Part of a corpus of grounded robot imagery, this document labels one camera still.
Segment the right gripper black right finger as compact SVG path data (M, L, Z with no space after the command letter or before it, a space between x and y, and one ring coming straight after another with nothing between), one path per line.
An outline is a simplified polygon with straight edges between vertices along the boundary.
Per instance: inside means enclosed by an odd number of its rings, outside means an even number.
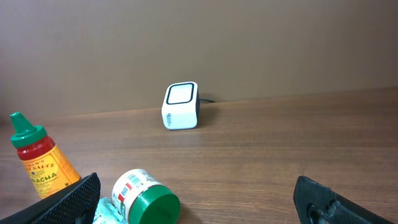
M392 224L308 177L298 177L294 204L301 223Z

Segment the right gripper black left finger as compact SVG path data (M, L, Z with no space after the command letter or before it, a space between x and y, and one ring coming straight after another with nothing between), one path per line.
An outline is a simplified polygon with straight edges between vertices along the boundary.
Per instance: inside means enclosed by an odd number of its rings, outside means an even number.
M55 194L1 220L1 224L92 224L101 183L92 173Z

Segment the teal wet wipes packet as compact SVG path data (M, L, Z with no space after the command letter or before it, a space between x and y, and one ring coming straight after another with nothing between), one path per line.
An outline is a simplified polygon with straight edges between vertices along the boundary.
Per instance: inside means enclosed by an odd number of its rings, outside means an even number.
M112 201L101 198L95 211L93 224L128 224L126 219L118 212Z

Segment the sriracha bottle with green cap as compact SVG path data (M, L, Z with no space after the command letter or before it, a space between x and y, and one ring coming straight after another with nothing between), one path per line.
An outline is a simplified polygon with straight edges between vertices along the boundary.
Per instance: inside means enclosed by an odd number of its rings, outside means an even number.
M74 184L81 175L41 125L33 125L22 113L10 115L15 134L11 143L41 199Z

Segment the green-lidded white spice jar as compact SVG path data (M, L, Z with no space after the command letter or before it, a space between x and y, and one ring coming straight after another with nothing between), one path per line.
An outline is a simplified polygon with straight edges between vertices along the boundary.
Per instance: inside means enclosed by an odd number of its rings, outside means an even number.
M179 198L144 169L120 176L111 200L128 224L176 224L181 212Z

